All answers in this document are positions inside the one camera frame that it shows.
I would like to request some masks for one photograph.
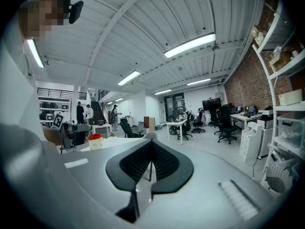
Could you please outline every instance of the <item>staircase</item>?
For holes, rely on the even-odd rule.
[[[99,120],[103,120],[106,123],[105,117],[102,113],[99,102],[91,101],[91,108],[93,109],[93,121],[97,125]]]

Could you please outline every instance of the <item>ceiling light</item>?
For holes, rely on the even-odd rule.
[[[171,91],[171,89],[169,89],[169,90],[165,90],[165,91],[163,91],[163,92],[158,92],[158,93],[155,93],[155,95],[159,95],[159,94],[167,93],[167,92],[170,92],[170,91]]]
[[[207,34],[205,36],[197,37],[195,39],[192,39],[190,41],[182,43],[182,44],[178,45],[177,47],[175,47],[173,49],[170,49],[169,51],[166,51],[164,53],[164,55],[167,58],[170,58],[170,57],[173,57],[174,55],[179,54],[179,53],[181,53],[185,50],[191,49],[193,47],[200,46],[202,44],[213,42],[215,40],[216,40],[216,35],[213,32],[213,33]]]
[[[123,79],[122,81],[120,81],[118,83],[118,85],[123,86],[124,84],[128,83],[131,79],[133,79],[134,77],[136,77],[137,75],[139,75],[140,73],[137,71],[132,72],[129,76],[127,76],[125,79]]]
[[[37,50],[37,47],[36,47],[36,44],[35,44],[34,40],[30,39],[30,40],[27,40],[27,41],[28,41],[30,50],[31,50],[31,52],[32,52],[32,54],[33,54],[33,56],[34,56],[34,58],[35,58],[35,60],[36,60],[36,62],[38,64],[38,66],[40,68],[43,68],[43,63],[42,63],[41,58],[40,58],[40,56],[38,54],[38,50]]]
[[[210,78],[209,78],[209,79],[204,79],[204,80],[202,80],[202,81],[197,81],[197,82],[188,83],[187,85],[189,86],[189,85],[193,85],[193,84],[197,84],[197,83],[201,83],[201,82],[208,82],[209,80],[210,80]]]

